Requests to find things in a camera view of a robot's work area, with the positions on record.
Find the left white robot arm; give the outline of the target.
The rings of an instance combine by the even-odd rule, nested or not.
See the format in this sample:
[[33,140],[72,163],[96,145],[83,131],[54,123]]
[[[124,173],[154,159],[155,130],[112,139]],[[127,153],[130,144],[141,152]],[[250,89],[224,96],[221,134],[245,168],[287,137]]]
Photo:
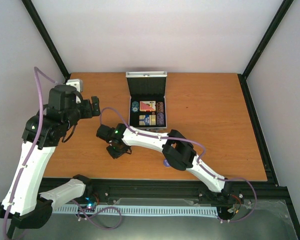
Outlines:
[[94,196],[90,178],[77,174],[68,182],[46,192],[39,187],[46,166],[59,142],[68,141],[67,131],[74,131],[80,119],[100,115],[99,99],[76,101],[74,93],[50,96],[48,104],[39,104],[22,135],[21,155],[11,187],[0,202],[0,218],[11,220],[10,228],[39,229],[52,212],[80,198],[89,201]]

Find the brown poker chip stack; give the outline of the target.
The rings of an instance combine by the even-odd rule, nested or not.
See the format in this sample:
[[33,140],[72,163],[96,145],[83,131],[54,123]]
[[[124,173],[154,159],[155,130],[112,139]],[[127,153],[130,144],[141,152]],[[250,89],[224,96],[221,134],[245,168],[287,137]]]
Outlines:
[[165,107],[164,107],[164,103],[163,102],[157,102],[156,103],[156,111],[158,113],[164,113],[164,109],[165,109]]

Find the purple poker chip stack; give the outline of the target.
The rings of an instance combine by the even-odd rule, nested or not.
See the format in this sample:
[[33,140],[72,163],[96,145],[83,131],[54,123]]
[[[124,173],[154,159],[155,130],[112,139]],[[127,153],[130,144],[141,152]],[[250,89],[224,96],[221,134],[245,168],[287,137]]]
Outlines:
[[158,112],[156,115],[156,123],[158,126],[164,126],[165,125],[165,115],[163,112]]

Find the teal poker chip stack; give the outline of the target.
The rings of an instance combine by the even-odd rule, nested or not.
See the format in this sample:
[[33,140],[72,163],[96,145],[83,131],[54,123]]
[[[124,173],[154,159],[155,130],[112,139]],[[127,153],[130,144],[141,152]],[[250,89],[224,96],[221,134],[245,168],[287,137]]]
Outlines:
[[139,109],[138,109],[137,107],[133,107],[133,108],[131,109],[131,111],[132,111],[133,113],[137,113],[137,112],[139,111]]
[[134,108],[134,107],[136,107],[136,108],[138,108],[139,107],[139,102],[138,101],[133,101],[132,103],[131,103],[131,106]]

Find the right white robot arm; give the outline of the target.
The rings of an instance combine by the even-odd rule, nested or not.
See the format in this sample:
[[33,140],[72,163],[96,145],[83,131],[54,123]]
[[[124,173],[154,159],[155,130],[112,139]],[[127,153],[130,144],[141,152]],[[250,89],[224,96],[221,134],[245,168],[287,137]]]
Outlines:
[[194,149],[194,141],[186,139],[179,131],[156,133],[140,130],[119,123],[116,127],[100,125],[96,136],[109,146],[106,148],[113,159],[131,154],[131,147],[143,147],[160,152],[168,165],[178,171],[187,171],[205,184],[210,195],[218,201],[226,201],[231,193],[227,178],[218,174],[202,161]]

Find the red playing card deck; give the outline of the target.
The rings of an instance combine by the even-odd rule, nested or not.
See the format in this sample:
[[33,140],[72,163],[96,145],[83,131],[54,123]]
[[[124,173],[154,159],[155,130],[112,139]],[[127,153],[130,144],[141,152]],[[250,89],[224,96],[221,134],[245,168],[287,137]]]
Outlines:
[[140,101],[139,110],[141,112],[155,112],[156,111],[156,101]]

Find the purple dealer button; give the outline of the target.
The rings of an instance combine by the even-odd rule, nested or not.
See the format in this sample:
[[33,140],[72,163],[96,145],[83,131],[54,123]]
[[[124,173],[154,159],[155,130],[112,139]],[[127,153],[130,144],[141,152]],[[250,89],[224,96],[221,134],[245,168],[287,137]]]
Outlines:
[[170,167],[170,164],[168,163],[168,161],[167,161],[166,159],[164,159],[163,165],[164,165],[165,167],[167,167],[167,168]]

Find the aluminium poker case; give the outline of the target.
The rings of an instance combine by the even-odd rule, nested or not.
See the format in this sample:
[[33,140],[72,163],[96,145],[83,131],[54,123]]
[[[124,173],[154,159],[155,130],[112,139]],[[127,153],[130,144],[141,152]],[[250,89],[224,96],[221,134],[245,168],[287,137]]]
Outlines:
[[167,128],[166,71],[127,71],[130,126],[142,130]]

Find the blue playing card box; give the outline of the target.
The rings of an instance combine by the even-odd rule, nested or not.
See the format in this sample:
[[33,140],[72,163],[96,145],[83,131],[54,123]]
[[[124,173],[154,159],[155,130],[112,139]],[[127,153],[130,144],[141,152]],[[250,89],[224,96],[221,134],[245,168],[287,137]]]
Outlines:
[[140,126],[155,126],[157,124],[157,118],[155,114],[140,115],[138,123]]

